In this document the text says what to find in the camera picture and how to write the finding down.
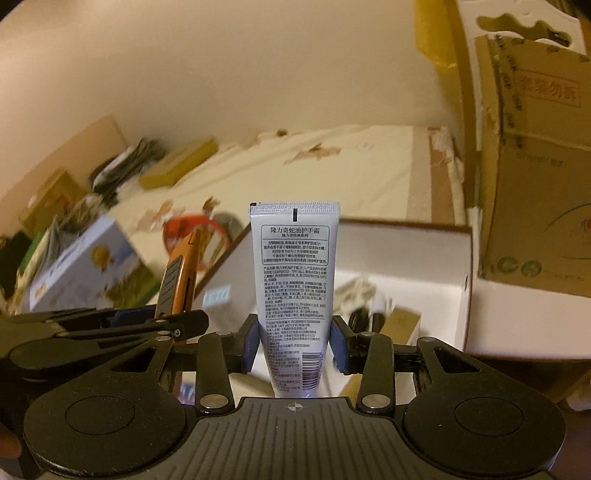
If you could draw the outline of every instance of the white wall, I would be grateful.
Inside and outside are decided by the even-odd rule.
[[[412,0],[25,0],[0,22],[0,196],[106,113],[169,146],[452,124]]]

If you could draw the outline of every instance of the yellow box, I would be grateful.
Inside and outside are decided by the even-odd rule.
[[[217,153],[217,142],[211,138],[204,142],[191,142],[172,151],[139,177],[139,184],[146,190],[172,187],[192,169]]]
[[[87,192],[63,168],[58,168],[31,197],[19,215],[23,231],[33,238],[51,225],[54,217],[64,218],[66,210],[81,200]]]

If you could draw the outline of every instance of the mattress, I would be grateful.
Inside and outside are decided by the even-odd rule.
[[[167,201],[199,213],[204,202],[248,223],[251,202],[331,200],[348,217],[442,225],[465,224],[462,163],[445,127],[348,125],[266,132],[247,145],[226,145],[171,188],[143,190],[136,181],[119,192],[111,211],[156,273],[167,254],[160,229],[137,231],[147,209]]]

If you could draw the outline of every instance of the product label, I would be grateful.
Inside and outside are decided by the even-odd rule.
[[[208,290],[203,295],[202,308],[216,307],[230,303],[230,285]]]
[[[267,354],[274,387],[314,389],[320,381],[326,332],[329,227],[264,225]]]
[[[581,107],[580,86],[574,80],[527,70],[517,70],[515,77],[520,93],[576,108]]]

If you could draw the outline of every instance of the blue box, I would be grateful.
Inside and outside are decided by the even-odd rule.
[[[31,286],[31,312],[132,308],[158,291],[160,281],[144,264],[116,222],[100,217]]]

